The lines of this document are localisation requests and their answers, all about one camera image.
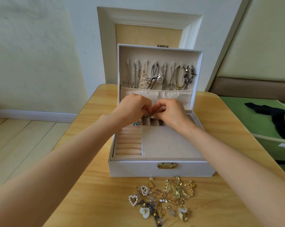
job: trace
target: white wall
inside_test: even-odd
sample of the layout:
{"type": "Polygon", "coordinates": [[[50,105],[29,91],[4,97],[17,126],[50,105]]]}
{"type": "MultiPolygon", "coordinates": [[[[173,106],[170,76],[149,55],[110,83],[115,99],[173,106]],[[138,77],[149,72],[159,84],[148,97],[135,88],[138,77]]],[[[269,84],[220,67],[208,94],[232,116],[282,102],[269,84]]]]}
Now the white wall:
{"type": "Polygon", "coordinates": [[[228,47],[246,3],[247,0],[66,0],[88,96],[105,83],[97,7],[202,15],[191,49],[205,51],[198,85],[199,90],[205,90],[216,74],[224,56],[220,53],[228,47]]]}
{"type": "Polygon", "coordinates": [[[0,0],[0,108],[78,113],[86,101],[63,0],[0,0]]]}
{"type": "Polygon", "coordinates": [[[285,0],[251,0],[217,76],[285,81],[285,0]]]}

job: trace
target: gold clasp lock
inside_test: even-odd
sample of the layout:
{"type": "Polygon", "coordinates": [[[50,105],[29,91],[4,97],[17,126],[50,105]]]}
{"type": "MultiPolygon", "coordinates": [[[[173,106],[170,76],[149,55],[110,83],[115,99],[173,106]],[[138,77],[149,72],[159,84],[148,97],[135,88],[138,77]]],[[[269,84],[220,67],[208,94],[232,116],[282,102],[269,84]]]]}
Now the gold clasp lock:
{"type": "Polygon", "coordinates": [[[175,169],[177,163],[159,163],[157,164],[158,169],[175,169]]]}

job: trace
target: baseboard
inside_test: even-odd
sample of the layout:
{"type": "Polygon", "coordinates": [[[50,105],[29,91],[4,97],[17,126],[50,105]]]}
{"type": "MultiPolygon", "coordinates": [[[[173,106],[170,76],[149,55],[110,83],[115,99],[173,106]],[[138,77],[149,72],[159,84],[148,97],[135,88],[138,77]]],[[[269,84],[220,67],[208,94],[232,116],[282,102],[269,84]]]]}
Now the baseboard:
{"type": "Polygon", "coordinates": [[[48,122],[72,123],[76,116],[77,114],[69,113],[0,109],[0,118],[2,119],[26,119],[48,122]]]}

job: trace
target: jewelry box tray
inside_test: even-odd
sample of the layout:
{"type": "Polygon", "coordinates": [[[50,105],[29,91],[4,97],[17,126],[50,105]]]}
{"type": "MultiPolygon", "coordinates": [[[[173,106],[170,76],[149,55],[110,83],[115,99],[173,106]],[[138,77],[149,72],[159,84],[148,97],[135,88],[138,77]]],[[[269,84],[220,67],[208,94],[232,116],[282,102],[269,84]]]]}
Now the jewelry box tray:
{"type": "MultiPolygon", "coordinates": [[[[152,100],[152,104],[160,98],[176,98],[183,103],[191,120],[203,128],[192,110],[202,57],[202,51],[118,44],[118,103],[132,92],[148,97],[152,100]],[[186,66],[191,62],[197,75],[187,90],[169,91],[124,87],[121,83],[127,75],[125,68],[122,68],[125,66],[125,58],[134,61],[136,57],[141,63],[145,57],[150,65],[155,59],[159,64],[163,62],[170,64],[171,61],[175,61],[176,66],[180,65],[180,61],[184,61],[186,66]]],[[[150,121],[147,123],[141,121],[140,128],[137,128],[141,135],[141,156],[139,158],[125,155],[116,157],[115,151],[119,135],[116,133],[113,136],[108,159],[111,177],[212,176],[215,173],[215,169],[182,136],[165,124],[152,126],[150,123],[150,121]]]]}

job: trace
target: white door frame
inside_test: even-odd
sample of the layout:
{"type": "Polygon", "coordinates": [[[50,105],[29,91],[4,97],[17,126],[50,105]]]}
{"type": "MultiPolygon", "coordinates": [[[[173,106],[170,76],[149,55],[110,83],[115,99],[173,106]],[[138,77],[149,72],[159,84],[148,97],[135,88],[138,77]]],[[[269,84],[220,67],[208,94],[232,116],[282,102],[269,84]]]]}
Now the white door frame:
{"type": "MultiPolygon", "coordinates": [[[[115,22],[160,26],[156,25],[158,21],[154,22],[148,16],[140,16],[139,11],[157,11],[157,13],[165,12],[166,14],[174,13],[200,16],[198,18],[199,21],[194,20],[191,24],[183,28],[180,48],[205,51],[198,90],[208,90],[248,1],[66,0],[88,97],[93,94],[99,85],[106,82],[114,83],[114,76],[116,76],[117,72],[116,63],[114,63],[114,59],[112,58],[113,54],[114,56],[116,55],[115,30],[113,30],[115,22]],[[97,7],[128,9],[130,12],[137,13],[125,15],[110,15],[107,13],[107,17],[103,18],[101,15],[98,15],[97,7]],[[107,38],[106,40],[109,43],[105,43],[107,47],[103,48],[104,51],[102,51],[101,46],[100,31],[102,27],[99,25],[99,20],[100,23],[104,20],[105,24],[109,25],[109,27],[105,27],[106,33],[109,35],[109,39],[107,38]]],[[[161,22],[163,22],[161,27],[175,27],[174,21],[164,21],[162,19],[161,22]]]]}

